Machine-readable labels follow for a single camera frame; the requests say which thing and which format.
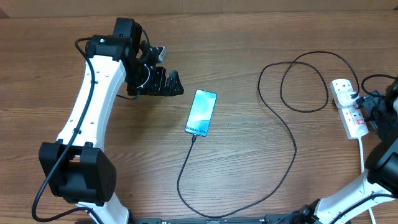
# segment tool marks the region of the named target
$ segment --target black power cord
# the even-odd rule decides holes
[[[150,50],[150,42],[149,42],[149,37],[148,37],[147,32],[146,32],[143,28],[141,28],[141,30],[142,30],[142,32],[144,33],[145,38],[147,39],[147,43],[146,43],[146,44],[145,44],[144,42],[141,43],[142,48],[146,47],[146,51],[144,52],[144,51],[141,49],[141,47],[140,47],[140,49],[141,49],[141,51],[142,51],[142,54],[143,54],[144,58],[143,58],[143,59],[136,58],[135,62],[137,62],[137,63],[146,63],[146,62],[148,61],[148,58],[149,58],[149,53],[147,53],[147,51]]]
[[[289,212],[288,214],[284,215],[282,218],[278,218],[278,221],[272,223],[272,224],[280,224],[283,223],[285,221],[285,218],[287,218],[289,215],[293,215],[293,214],[298,214],[300,211],[296,210],[296,211],[292,211]]]
[[[86,105],[83,108],[83,112],[81,113],[80,119],[76,125],[76,128],[73,130],[73,134],[72,137],[70,138],[67,146],[65,147],[65,150],[62,152],[61,156],[59,157],[59,159],[57,160],[57,162],[55,163],[55,165],[51,168],[51,171],[49,172],[49,174],[47,175],[47,177],[45,178],[43,184],[41,185],[39,191],[37,192],[36,198],[33,201],[32,204],[32,217],[34,220],[38,221],[38,222],[51,222],[54,220],[57,220],[61,217],[64,217],[65,215],[69,215],[73,212],[77,212],[77,211],[87,211],[87,213],[91,213],[95,218],[96,221],[100,224],[103,224],[103,222],[101,221],[101,219],[99,218],[99,216],[93,211],[92,208],[88,208],[88,207],[79,207],[79,208],[73,208],[69,211],[63,212],[61,214],[58,214],[56,216],[50,217],[50,218],[40,218],[37,216],[36,214],[36,209],[37,209],[37,204],[39,203],[40,197],[42,196],[45,187],[47,186],[47,184],[49,183],[50,179],[52,178],[52,176],[54,175],[54,172],[56,169],[58,169],[58,167],[60,166],[61,162],[64,160],[66,154],[68,153],[70,146],[73,144],[74,140],[76,139],[78,133],[80,132],[80,127],[81,124],[83,123],[83,120],[85,118],[85,115],[87,113],[88,107],[90,105],[91,99],[93,97],[93,93],[94,93],[94,86],[95,86],[95,72],[94,72],[94,68],[93,65],[91,64],[90,60],[88,59],[88,56],[86,53],[84,53],[84,51],[79,47],[79,42],[84,41],[84,40],[90,40],[91,37],[87,37],[87,38],[80,38],[78,40],[75,41],[75,47],[77,48],[77,50],[82,54],[82,56],[85,58],[85,60],[87,61],[87,64],[90,68],[90,72],[91,72],[91,86],[90,86],[90,92],[88,94],[87,97],[87,101],[86,101]]]
[[[120,97],[120,98],[122,98],[122,99],[125,99],[125,100],[136,100],[136,99],[138,99],[138,97],[139,97],[139,89],[137,89],[138,90],[138,93],[137,93],[137,95],[135,96],[135,97],[133,97],[133,98],[128,98],[128,97],[125,97],[125,96],[122,96],[122,95],[116,95],[117,97]]]
[[[371,92],[369,92],[369,91],[367,91],[367,90],[365,89],[364,84],[365,84],[366,80],[368,80],[368,79],[370,79],[370,78],[374,78],[374,77],[391,78],[391,79],[395,80],[396,82],[398,82],[398,78],[397,78],[397,77],[393,77],[393,76],[391,76],[391,75],[383,75],[383,74],[370,75],[370,76],[364,78],[364,79],[362,80],[361,87],[362,87],[363,91],[364,91],[366,94],[368,94],[369,96],[373,96],[373,97],[384,98],[384,95],[374,94],[374,93],[371,93]]]
[[[288,132],[289,132],[289,134],[290,134],[290,137],[292,138],[293,145],[294,145],[294,154],[293,154],[292,162],[289,164],[289,166],[288,166],[288,168],[287,168],[287,170],[286,170],[286,173],[284,174],[284,176],[282,177],[282,179],[280,180],[280,182],[278,183],[278,185],[276,186],[276,188],[275,188],[271,193],[269,193],[267,196],[265,196],[264,198],[262,198],[262,199],[260,199],[260,200],[258,200],[258,201],[256,201],[256,202],[254,202],[254,203],[252,203],[252,204],[250,204],[250,205],[246,205],[246,206],[243,207],[243,208],[239,208],[239,209],[237,209],[237,210],[235,210],[235,211],[229,212],[229,213],[224,214],[224,215],[218,215],[218,216],[205,215],[205,214],[203,214],[203,213],[201,213],[201,212],[198,212],[198,211],[195,210],[194,208],[192,208],[192,207],[183,199],[183,197],[181,196],[181,193],[180,193],[180,179],[181,179],[183,170],[184,170],[184,168],[185,168],[185,165],[186,165],[186,163],[187,163],[187,161],[188,161],[189,155],[190,155],[190,153],[191,153],[191,150],[192,150],[192,147],[193,147],[193,143],[195,143],[196,138],[197,138],[195,135],[193,135],[191,147],[190,147],[190,149],[189,149],[189,151],[188,151],[187,157],[185,158],[185,162],[183,163],[183,166],[182,166],[182,168],[181,168],[180,174],[178,175],[178,179],[177,179],[177,192],[178,192],[178,196],[180,197],[181,201],[182,201],[190,210],[192,210],[193,212],[195,212],[195,213],[197,213],[197,214],[199,214],[199,215],[201,215],[201,216],[203,216],[203,217],[207,217],[207,218],[223,218],[223,217],[227,217],[227,216],[229,216],[229,215],[235,214],[235,213],[237,213],[237,212],[240,212],[240,211],[242,211],[242,210],[245,210],[245,209],[247,209],[247,208],[250,208],[250,207],[252,207],[252,206],[254,206],[254,205],[257,205],[257,204],[259,204],[259,203],[265,201],[267,198],[271,197],[271,196],[278,190],[278,188],[282,185],[282,183],[283,183],[283,181],[285,180],[287,174],[289,173],[290,168],[291,168],[292,165],[293,165],[294,159],[295,159],[296,154],[297,154],[297,145],[296,145],[296,141],[295,141],[295,139],[294,139],[293,133],[291,132],[290,128],[287,126],[286,122],[285,122],[285,121],[284,121],[284,120],[283,120],[283,119],[282,119],[282,118],[281,118],[281,117],[280,117],[280,116],[279,116],[279,115],[266,103],[266,101],[265,101],[264,98],[262,97],[262,95],[261,95],[261,90],[260,90],[261,77],[262,77],[262,74],[264,73],[264,71],[265,71],[267,68],[271,67],[271,66],[274,66],[274,65],[282,65],[282,64],[290,64],[289,67],[287,68],[287,70],[285,71],[284,76],[283,76],[283,78],[282,78],[282,82],[281,82],[281,84],[280,84],[280,92],[279,92],[279,93],[280,93],[280,98],[281,98],[282,102],[283,102],[288,108],[290,108],[290,109],[292,109],[292,110],[294,110],[294,111],[297,111],[297,112],[301,112],[301,113],[312,113],[312,112],[320,111],[320,110],[322,110],[322,109],[328,104],[328,101],[329,101],[328,87],[327,87],[326,82],[325,82],[325,80],[323,79],[321,73],[318,71],[317,68],[315,68],[313,65],[310,65],[310,64],[308,64],[308,63],[305,63],[305,62],[298,62],[298,61],[297,61],[300,57],[303,57],[304,55],[308,55],[308,54],[331,54],[331,55],[334,55],[334,56],[336,56],[336,57],[342,59],[342,61],[344,61],[344,63],[347,64],[347,66],[349,67],[349,69],[350,69],[351,72],[353,73],[353,75],[354,75],[354,77],[355,77],[355,80],[356,80],[356,83],[357,83],[357,85],[358,85],[358,92],[357,92],[356,94],[353,95],[353,98],[355,98],[356,96],[358,96],[358,94],[359,94],[359,82],[358,82],[358,78],[357,78],[357,76],[356,76],[356,74],[355,74],[355,72],[354,72],[352,66],[351,66],[343,57],[341,57],[340,55],[335,54],[335,53],[333,53],[333,52],[326,52],[326,51],[313,51],[313,52],[307,52],[307,53],[305,53],[305,54],[302,54],[302,55],[298,56],[298,57],[297,57],[294,61],[292,61],[292,62],[278,62],[278,63],[272,63],[272,64],[270,64],[270,65],[265,66],[265,67],[262,69],[261,73],[260,73],[259,81],[258,81],[258,83],[257,83],[258,94],[259,94],[259,96],[260,96],[262,102],[265,104],[265,106],[268,107],[268,109],[271,110],[271,112],[273,112],[273,113],[280,119],[280,121],[284,124],[284,126],[285,126],[286,129],[288,130]],[[325,104],[324,104],[323,106],[321,106],[320,108],[317,108],[317,109],[314,109],[314,110],[298,110],[298,109],[295,109],[295,108],[291,107],[290,105],[288,105],[288,104],[285,102],[285,100],[283,99],[283,96],[282,96],[282,87],[283,87],[283,84],[284,84],[284,80],[285,80],[286,74],[287,74],[287,72],[292,68],[293,64],[306,65],[306,66],[308,66],[308,67],[313,68],[313,69],[318,73],[319,77],[321,78],[321,80],[322,80],[322,82],[323,82],[323,86],[325,87],[325,91],[326,91],[326,101],[325,101]]]
[[[345,210],[342,213],[340,213],[330,224],[336,223],[340,218],[345,216],[348,212],[352,211],[354,208],[362,205],[363,203],[367,202],[368,200],[374,200],[376,197],[389,197],[389,198],[397,199],[396,196],[389,195],[389,194],[373,194],[373,195],[370,195],[370,196],[360,200],[358,203],[356,203],[355,205],[351,206],[347,210]]]

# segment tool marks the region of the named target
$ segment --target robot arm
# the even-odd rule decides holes
[[[178,73],[156,67],[165,58],[164,47],[152,47],[149,39],[141,41],[145,31],[132,19],[118,18],[113,35],[94,35],[86,44],[86,54],[95,71],[95,87],[91,102],[72,146],[64,161],[49,180],[54,196],[63,197],[78,207],[88,207],[102,223],[132,222],[130,211],[114,193],[116,169],[104,154],[104,136],[111,109],[123,82],[128,95],[175,96],[183,94]],[[139,49],[141,58],[136,58]],[[86,70],[73,111],[57,137],[56,143],[43,142],[39,160],[46,176],[60,159],[75,132],[91,88],[91,72]]]
[[[336,194],[302,207],[290,223],[344,224],[373,206],[397,198],[398,84],[395,81],[389,86],[385,97],[377,96],[377,91],[373,95],[359,101],[382,139],[366,159],[366,170]]]

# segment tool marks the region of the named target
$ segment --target wall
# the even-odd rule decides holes
[[[0,17],[392,10],[398,0],[0,0]]]

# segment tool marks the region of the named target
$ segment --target wooden table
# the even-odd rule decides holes
[[[172,98],[116,99],[106,131],[106,155],[118,170],[116,193],[136,218],[198,218],[179,199],[176,180],[190,146],[184,133],[197,89],[218,94],[206,138],[198,138],[182,177],[186,200],[219,215],[247,205],[277,185],[294,148],[282,123],[257,94],[261,69],[312,50],[342,55],[359,80],[373,73],[397,75],[398,14],[382,12],[293,12],[132,16],[152,45],[167,46],[165,67],[178,70],[185,93]],[[73,108],[84,61],[73,43],[111,34],[116,16],[0,20],[0,223],[35,223],[30,208],[44,173],[37,159],[43,141],[54,142]],[[327,84],[354,79],[331,55],[302,59],[316,66]],[[282,104],[280,81],[286,65],[266,71],[262,94],[285,119],[298,153],[280,189],[268,200],[233,217],[285,213],[327,197],[359,174],[359,150],[348,140],[334,103],[311,114]],[[390,80],[369,82],[384,91]],[[125,94],[123,86],[120,94]],[[299,109],[318,108],[325,90],[310,68],[295,66],[284,98]],[[366,155],[379,142],[364,137]],[[47,188],[39,215],[49,217],[74,205]],[[398,203],[374,209],[377,223],[396,223]],[[87,220],[84,212],[54,223]],[[354,223],[369,223],[364,213]]]

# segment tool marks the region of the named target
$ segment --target smartphone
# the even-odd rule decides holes
[[[216,105],[217,94],[205,90],[197,90],[185,132],[206,137],[209,131],[211,116]]]

